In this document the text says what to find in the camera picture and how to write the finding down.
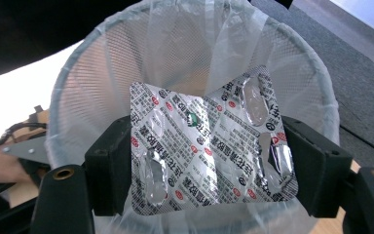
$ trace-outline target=gray carpet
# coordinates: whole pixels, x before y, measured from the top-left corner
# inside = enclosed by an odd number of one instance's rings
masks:
[[[289,11],[273,0],[253,5],[292,27],[318,53],[332,78],[341,126],[354,133],[341,129],[341,146],[362,166],[374,167],[374,62],[294,5]]]

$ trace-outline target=blister pack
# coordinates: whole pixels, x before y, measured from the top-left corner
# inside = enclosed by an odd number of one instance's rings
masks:
[[[132,207],[141,215],[297,193],[264,66],[205,97],[133,83],[131,126]]]

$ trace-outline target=floor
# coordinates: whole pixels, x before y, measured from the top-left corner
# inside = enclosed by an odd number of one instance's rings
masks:
[[[360,165],[374,167],[374,28],[330,0],[294,0],[289,11],[273,0],[252,3],[317,51],[339,102],[341,146]]]
[[[374,62],[374,16],[363,11],[364,4],[359,4],[360,6],[355,8],[354,2],[359,1],[295,0],[294,5]],[[341,123],[344,124],[342,115],[343,112],[348,111],[341,105],[340,112]],[[361,136],[358,131],[347,132],[345,128],[342,128],[340,129],[340,139],[341,146],[352,152],[360,164],[374,167],[374,147],[370,146],[369,140],[367,140],[374,135],[374,129],[370,129],[370,131],[369,136]]]

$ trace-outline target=trash can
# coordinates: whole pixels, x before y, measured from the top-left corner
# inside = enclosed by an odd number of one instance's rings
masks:
[[[46,146],[54,168],[81,165],[107,127],[130,114],[133,82],[204,96],[267,67],[280,113],[338,143],[338,104],[326,67],[290,27],[245,0],[142,1],[101,23],[59,73]],[[297,200],[96,218],[102,233],[300,233]]]

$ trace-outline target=plastic bag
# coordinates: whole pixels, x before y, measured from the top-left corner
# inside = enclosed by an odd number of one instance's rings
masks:
[[[47,134],[54,168],[81,165],[116,119],[130,114],[133,82],[202,97],[252,67],[271,74],[282,115],[338,141],[330,77],[291,28],[244,0],[142,1],[100,24],[71,55],[54,87]],[[220,205],[143,217],[127,201],[123,216],[97,217],[105,233],[300,233],[297,201]]]

